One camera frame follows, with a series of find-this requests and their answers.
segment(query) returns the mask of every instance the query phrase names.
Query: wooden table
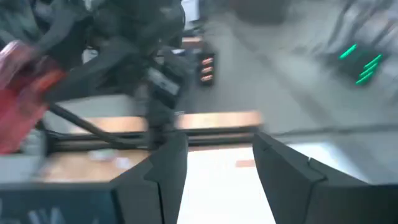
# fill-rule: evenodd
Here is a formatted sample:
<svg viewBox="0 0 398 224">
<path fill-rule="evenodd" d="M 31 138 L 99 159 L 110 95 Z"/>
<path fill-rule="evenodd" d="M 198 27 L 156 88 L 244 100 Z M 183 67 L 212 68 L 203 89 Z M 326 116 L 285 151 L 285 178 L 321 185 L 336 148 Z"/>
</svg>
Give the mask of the wooden table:
<svg viewBox="0 0 398 224">
<path fill-rule="evenodd" d="M 146 123 L 138 117 L 88 118 L 97 127 L 114 133 L 143 131 Z M 200 128 L 233 128 L 243 126 L 259 126 L 262 124 L 261 115 L 256 111 L 240 113 L 207 113 L 181 115 L 178 119 L 181 129 Z M 85 133 L 74 127 L 71 133 Z M 190 151 L 210 150 L 213 147 L 193 147 Z M 87 152 L 56 153 L 52 156 L 42 179 L 44 182 L 107 182 L 150 155 L 147 151 L 131 150 L 119 151 L 118 157 L 131 161 L 131 167 L 117 168 L 113 161 L 93 161 Z"/>
</svg>

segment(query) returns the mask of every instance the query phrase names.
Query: green light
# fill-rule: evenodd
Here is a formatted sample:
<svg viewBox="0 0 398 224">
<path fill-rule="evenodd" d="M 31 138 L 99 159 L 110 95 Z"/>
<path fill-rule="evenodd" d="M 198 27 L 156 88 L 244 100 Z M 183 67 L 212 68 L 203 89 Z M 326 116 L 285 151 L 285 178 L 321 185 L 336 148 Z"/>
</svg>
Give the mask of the green light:
<svg viewBox="0 0 398 224">
<path fill-rule="evenodd" d="M 369 62 L 367 65 L 364 66 L 365 69 L 367 69 L 369 66 L 371 66 L 373 63 L 378 62 L 379 59 L 382 57 L 382 55 L 377 56 L 375 59 L 373 59 L 371 62 Z"/>
<path fill-rule="evenodd" d="M 377 65 L 378 65 L 378 63 L 375 63 L 374 65 L 372 65 L 372 67 L 366 69 L 363 73 L 361 73 L 361 74 L 359 75 L 359 77 L 362 77 L 362 76 L 366 75 L 366 74 L 367 74 L 368 72 L 370 72 L 370 71 L 373 72 L 374 68 L 376 68 Z"/>
<path fill-rule="evenodd" d="M 366 80 L 368 80 L 371 77 L 372 74 L 373 74 L 373 72 L 367 74 L 365 77 L 363 77 L 360 80 L 356 81 L 355 85 L 360 85 L 360 84 L 366 82 Z"/>
<path fill-rule="evenodd" d="M 344 59 L 356 49 L 356 44 L 352 45 L 346 52 L 340 55 L 340 59 Z"/>
</svg>

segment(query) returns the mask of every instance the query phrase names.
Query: red object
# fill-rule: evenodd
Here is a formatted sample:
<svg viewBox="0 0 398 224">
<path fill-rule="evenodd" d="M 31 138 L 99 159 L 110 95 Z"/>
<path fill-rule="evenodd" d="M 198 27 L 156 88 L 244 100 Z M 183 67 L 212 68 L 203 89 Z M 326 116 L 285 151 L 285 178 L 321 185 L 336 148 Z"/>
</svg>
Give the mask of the red object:
<svg viewBox="0 0 398 224">
<path fill-rule="evenodd" d="M 0 154 L 18 151 L 47 110 L 43 93 L 65 76 L 48 57 L 31 60 L 32 52 L 19 41 L 0 52 Z"/>
</svg>

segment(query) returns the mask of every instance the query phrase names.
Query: wire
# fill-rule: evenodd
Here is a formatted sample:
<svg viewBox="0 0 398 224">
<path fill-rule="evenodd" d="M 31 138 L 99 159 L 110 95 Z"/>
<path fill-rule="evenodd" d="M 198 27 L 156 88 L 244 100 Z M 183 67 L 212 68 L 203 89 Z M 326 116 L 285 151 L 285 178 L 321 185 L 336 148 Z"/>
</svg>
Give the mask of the wire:
<svg viewBox="0 0 398 224">
<path fill-rule="evenodd" d="M 137 141 L 117 138 L 110 133 L 107 133 L 96 126 L 92 125 L 91 123 L 79 118 L 77 115 L 71 113 L 70 111 L 58 106 L 56 104 L 49 104 L 49 111 L 54 113 L 55 115 L 71 122 L 72 124 L 83 128 L 84 130 L 93 133 L 94 135 L 98 136 L 102 141 L 108 142 L 114 147 L 115 149 L 136 149 L 138 147 Z"/>
</svg>

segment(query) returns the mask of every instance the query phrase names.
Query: gray floor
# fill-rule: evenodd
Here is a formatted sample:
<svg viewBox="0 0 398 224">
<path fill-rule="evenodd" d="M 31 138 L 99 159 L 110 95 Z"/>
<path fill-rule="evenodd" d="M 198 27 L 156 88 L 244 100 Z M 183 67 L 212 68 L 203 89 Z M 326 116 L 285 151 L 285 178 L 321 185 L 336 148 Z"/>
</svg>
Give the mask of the gray floor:
<svg viewBox="0 0 398 224">
<path fill-rule="evenodd" d="M 192 110 L 197 113 L 258 110 L 267 131 L 282 141 L 330 142 L 351 158 L 370 182 L 398 182 L 395 147 L 398 128 L 381 132 L 338 131 L 364 125 L 398 124 L 398 104 L 390 97 L 389 79 L 378 78 L 368 88 L 356 88 L 336 78 L 312 54 L 313 49 L 326 41 L 337 13 L 334 4 L 311 2 L 292 8 L 282 26 L 252 27 L 231 14 L 214 18 L 208 24 L 206 38 L 218 50 L 218 77 L 214 87 L 191 89 Z M 136 113 L 134 103 L 125 96 L 63 105 L 80 116 Z M 63 121 L 48 116 L 54 129 L 65 130 Z M 325 128 L 329 131 L 284 135 Z"/>
</svg>

